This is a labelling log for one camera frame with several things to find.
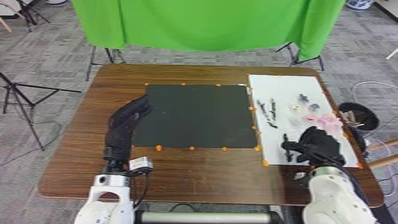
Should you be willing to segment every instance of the metal frame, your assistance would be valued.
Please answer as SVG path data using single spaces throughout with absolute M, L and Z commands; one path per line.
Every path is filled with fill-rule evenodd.
M 291 47 L 289 47 L 291 44 L 292 44 L 292 42 L 287 42 L 287 43 L 282 45 L 282 47 L 275 50 L 275 52 L 280 52 L 280 50 L 282 50 L 283 48 L 287 48 L 287 51 L 289 51 L 289 58 L 291 58 L 289 67 L 291 67 L 292 65 L 298 65 L 298 64 L 305 63 L 307 61 L 312 61 L 312 60 L 317 59 L 317 62 L 319 62 L 319 69 L 321 69 L 321 71 L 324 71 L 324 66 L 323 66 L 321 56 L 317 55 L 317 57 L 314 57 L 314 58 L 310 58 L 310 59 L 299 61 L 299 60 L 298 60 L 299 50 L 298 50 L 296 55 L 294 55 L 294 54 L 292 54 Z
M 124 58 L 120 56 L 120 50 L 113 49 L 111 50 L 111 54 L 109 54 L 109 49 L 104 48 L 104 52 L 106 52 L 109 64 L 115 64 L 115 55 L 118 56 L 120 63 L 124 64 L 125 60 L 124 60 Z M 88 80 L 90 80 L 90 69 L 92 69 L 92 66 L 93 65 L 102 65 L 102 64 L 93 62 L 93 58 L 95 58 L 95 46 L 92 46 L 92 50 L 90 50 L 90 63 L 88 63 L 88 68 L 86 68 L 86 73 L 84 73 L 84 82 L 88 82 Z
M 51 22 L 45 19 L 45 17 L 40 15 L 40 13 L 33 10 L 33 8 L 28 7 L 26 3 L 20 0 L 15 0 L 15 2 L 19 3 L 19 7 L 20 7 L 20 14 L 22 14 L 24 21 L 26 21 L 26 29 L 28 29 L 28 32 L 31 32 L 29 24 L 33 26 L 36 26 L 36 22 L 33 20 L 33 17 L 31 17 L 31 14 L 29 14 L 28 10 L 33 11 L 33 14 L 40 17 L 40 19 L 45 21 L 45 23 L 51 23 Z
M 0 73 L 0 79 L 3 80 L 3 82 L 6 84 L 3 86 L 3 88 L 4 88 L 3 114 L 6 113 L 6 107 L 8 107 L 8 105 L 10 104 L 17 104 L 19 109 L 20 109 L 22 120 L 28 123 L 28 128 L 29 128 L 31 133 L 33 133 L 33 138 L 35 138 L 35 141 L 36 141 L 36 144 L 38 144 L 38 148 L 44 151 L 44 146 L 42 146 L 42 143 L 40 143 L 40 139 L 38 139 L 38 135 L 36 135 L 35 129 L 33 129 L 33 122 L 31 122 L 29 117 L 28 117 L 28 113 L 26 113 L 26 110 L 24 110 L 24 107 L 22 107 L 20 100 L 24 101 L 24 103 L 26 103 L 26 105 L 29 107 L 29 112 L 31 112 L 33 107 L 36 106 L 36 104 L 51 97 L 51 95 L 56 92 L 63 91 L 63 92 L 81 93 L 81 91 L 68 90 L 68 89 L 60 89 L 60 88 L 51 88 L 51 87 L 44 87 L 44 86 L 33 86 L 33 85 L 26 85 L 26 84 L 10 82 L 10 80 L 4 77 L 3 73 Z M 28 87 L 28 88 L 35 88 L 35 89 L 52 90 L 52 91 L 51 91 L 51 93 L 35 102 L 31 102 L 31 100 L 28 99 L 28 97 L 22 94 L 20 90 L 17 89 L 19 86 L 20 87 Z M 13 95 L 15 103 L 8 102 L 8 95 L 10 94 Z

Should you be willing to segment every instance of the pink object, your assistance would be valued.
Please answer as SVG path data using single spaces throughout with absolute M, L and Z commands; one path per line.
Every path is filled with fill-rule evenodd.
M 305 116 L 305 119 L 307 119 L 307 121 L 314 121 L 314 120 L 317 119 L 317 117 L 315 117 L 312 114 L 308 114 L 308 115 Z
M 323 125 L 324 131 L 335 131 L 340 129 L 342 123 L 333 115 L 323 114 L 321 118 L 317 119 L 317 122 Z

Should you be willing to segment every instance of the small part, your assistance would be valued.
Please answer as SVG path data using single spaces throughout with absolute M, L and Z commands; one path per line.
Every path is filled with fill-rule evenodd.
M 299 180 L 305 177 L 305 175 L 307 175 L 305 172 L 294 173 L 294 180 Z
M 282 134 L 282 142 L 287 142 L 287 141 L 289 141 L 287 134 Z M 291 162 L 292 161 L 292 154 L 291 154 L 287 149 L 285 149 L 283 156 L 285 156 L 285 161 Z
M 269 98 L 269 114 L 271 114 L 271 120 L 275 122 L 276 120 L 276 104 L 273 98 Z
M 260 103 L 259 100 L 257 100 L 257 105 L 259 105 L 260 112 L 262 112 L 262 115 L 264 115 L 266 123 L 267 123 L 267 125 L 269 125 L 271 128 L 276 128 L 276 125 L 271 123 L 269 117 L 267 117 L 267 114 L 266 114 L 264 103 Z
M 317 117 L 315 117 L 312 114 L 308 114 L 308 115 L 305 116 L 305 120 L 307 120 L 307 121 L 315 121 L 315 119 L 317 119 Z
M 299 126 L 299 121 L 292 117 L 289 118 L 289 124 L 291 124 L 292 127 L 298 127 Z
M 299 110 L 299 106 L 298 106 L 298 105 L 292 105 L 292 106 L 291 106 L 291 110 L 292 110 L 294 112 L 298 112 L 298 110 Z
M 356 122 L 353 112 L 346 111 L 346 112 L 339 112 L 339 113 L 340 113 L 340 117 L 342 117 L 342 120 L 344 120 L 347 126 L 353 128 L 360 127 L 363 124 L 360 122 Z
M 339 118 L 335 118 L 333 115 L 323 114 L 321 118 L 317 119 L 317 122 L 321 123 L 326 132 L 339 130 L 342 127 L 342 122 L 339 121 Z
M 307 96 L 303 94 L 298 95 L 298 102 L 299 103 L 307 103 L 308 102 Z
M 319 109 L 319 105 L 315 103 L 310 104 L 307 109 L 314 112 Z

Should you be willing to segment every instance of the wooden table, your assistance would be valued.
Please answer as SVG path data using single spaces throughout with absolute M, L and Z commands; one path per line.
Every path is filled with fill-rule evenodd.
M 219 67 L 179 65 L 106 65 L 92 82 L 61 144 L 38 182 L 45 197 L 86 198 L 93 175 L 102 168 L 102 138 L 108 117 L 125 102 L 138 98 L 148 84 L 248 84 L 246 74 L 319 75 L 308 68 Z M 331 98 L 321 84 L 326 98 Z M 154 171 L 145 200 L 198 203 L 305 205 L 308 192 L 292 181 L 298 166 L 262 166 L 255 150 L 134 148 L 132 157 L 152 159 Z M 349 169 L 371 206 L 383 203 L 374 177 L 363 169 Z

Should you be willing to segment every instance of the gray carpet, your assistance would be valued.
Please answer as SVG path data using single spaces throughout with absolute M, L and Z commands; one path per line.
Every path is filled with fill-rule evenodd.
M 35 9 L 51 20 L 40 21 L 33 32 L 26 33 L 20 19 L 6 20 L 13 33 L 8 34 L 0 27 L 0 72 L 8 78 L 36 85 L 70 87 L 86 91 L 88 83 L 83 82 L 90 46 L 84 42 L 83 32 L 72 7 L 67 4 L 51 7 L 38 2 Z M 365 80 L 381 81 L 398 85 L 398 55 L 386 61 L 383 58 L 398 47 L 398 26 L 381 12 L 371 8 L 356 13 L 342 10 L 335 29 L 323 49 L 326 71 L 321 77 L 337 103 L 351 101 L 349 87 Z M 122 55 L 131 64 L 198 64 L 198 65 L 243 65 L 285 66 L 287 52 L 275 53 L 275 49 L 257 49 L 239 52 L 186 53 L 166 49 L 150 49 L 129 46 Z M 95 62 L 106 63 L 102 51 L 97 51 Z M 305 63 L 317 68 L 317 63 Z M 42 97 L 45 91 L 28 90 L 33 99 Z M 379 85 L 363 85 L 356 89 L 358 103 L 376 112 L 381 122 L 398 115 L 395 89 Z M 36 106 L 33 113 L 35 128 L 44 142 L 60 137 L 47 145 L 45 151 L 33 151 L 22 158 L 0 167 L 0 223 L 49 224 L 72 223 L 76 211 L 81 207 L 79 200 L 45 199 L 36 195 L 35 184 L 44 167 L 51 159 L 61 132 L 70 122 L 83 94 L 58 93 Z M 398 120 L 376 132 L 369 141 L 385 141 L 398 137 Z M 8 161 L 20 153 L 36 148 L 24 121 L 19 119 L 13 107 L 8 113 L 0 114 L 0 163 Z M 386 149 L 369 155 L 369 160 L 388 154 Z M 374 170 L 376 178 L 386 178 L 398 172 L 398 166 Z M 385 204 L 398 200 L 398 181 L 383 181 L 381 189 Z M 148 203 L 150 211 L 166 211 L 172 204 Z M 196 205 L 202 211 L 264 211 L 266 206 L 216 206 Z M 398 205 L 390 208 L 398 220 Z

